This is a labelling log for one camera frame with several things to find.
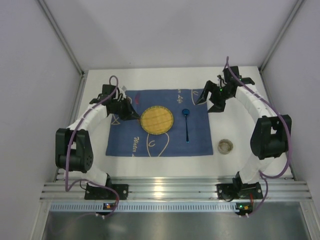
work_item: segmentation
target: silver metal base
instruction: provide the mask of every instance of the silver metal base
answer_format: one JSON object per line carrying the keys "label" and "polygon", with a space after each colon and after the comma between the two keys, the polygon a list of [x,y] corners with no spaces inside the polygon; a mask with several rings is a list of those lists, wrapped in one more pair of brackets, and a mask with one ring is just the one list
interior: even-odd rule
{"label": "silver metal base", "polygon": [[[112,178],[114,184],[128,184],[127,202],[144,201],[180,201],[180,202],[221,202],[218,199],[217,184],[232,183],[231,178]],[[260,182],[262,192],[266,185]],[[270,179],[267,202],[299,202],[311,201],[311,195],[306,182],[293,179]],[[70,192],[65,192],[65,182],[58,179],[44,185],[40,201],[78,202],[84,200],[85,190],[75,185]],[[235,202],[248,202],[240,199]]]}
{"label": "silver metal base", "polygon": [[249,218],[239,218],[230,212],[121,212],[104,220],[93,214],[75,221],[81,215],[81,212],[50,212],[43,239],[311,239],[298,202],[268,202]]}

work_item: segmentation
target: small round bowl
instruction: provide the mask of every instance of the small round bowl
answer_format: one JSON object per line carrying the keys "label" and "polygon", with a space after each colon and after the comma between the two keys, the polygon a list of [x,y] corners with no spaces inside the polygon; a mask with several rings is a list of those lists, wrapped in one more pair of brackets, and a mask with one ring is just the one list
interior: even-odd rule
{"label": "small round bowl", "polygon": [[218,143],[218,151],[221,154],[228,154],[234,148],[234,144],[229,139],[221,139]]}

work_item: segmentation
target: white wall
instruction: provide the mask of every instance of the white wall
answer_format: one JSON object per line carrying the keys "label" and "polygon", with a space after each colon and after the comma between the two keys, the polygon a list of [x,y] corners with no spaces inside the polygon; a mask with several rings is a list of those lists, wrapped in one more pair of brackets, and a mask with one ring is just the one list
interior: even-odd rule
{"label": "white wall", "polygon": [[260,65],[296,0],[46,0],[84,69]]}
{"label": "white wall", "polygon": [[0,1],[0,238],[28,239],[79,82],[34,0]]}
{"label": "white wall", "polygon": [[293,166],[320,213],[320,1],[307,0],[264,71],[277,108],[292,118]]}

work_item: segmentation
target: spoon handle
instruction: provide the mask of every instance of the spoon handle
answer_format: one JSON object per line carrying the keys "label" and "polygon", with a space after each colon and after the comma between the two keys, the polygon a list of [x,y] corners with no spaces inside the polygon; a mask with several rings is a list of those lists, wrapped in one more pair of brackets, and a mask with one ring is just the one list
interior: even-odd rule
{"label": "spoon handle", "polygon": [[185,130],[186,130],[186,143],[189,143],[189,134],[188,134],[188,124],[187,124],[187,116],[185,116]]}

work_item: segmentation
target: blue spoon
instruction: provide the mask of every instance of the blue spoon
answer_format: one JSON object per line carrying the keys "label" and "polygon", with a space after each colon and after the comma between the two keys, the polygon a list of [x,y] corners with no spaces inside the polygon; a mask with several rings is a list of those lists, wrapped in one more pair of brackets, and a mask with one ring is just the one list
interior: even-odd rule
{"label": "blue spoon", "polygon": [[189,143],[189,134],[188,134],[188,124],[187,124],[187,116],[190,114],[189,109],[183,109],[182,114],[185,116],[185,129],[186,129],[186,143]]}

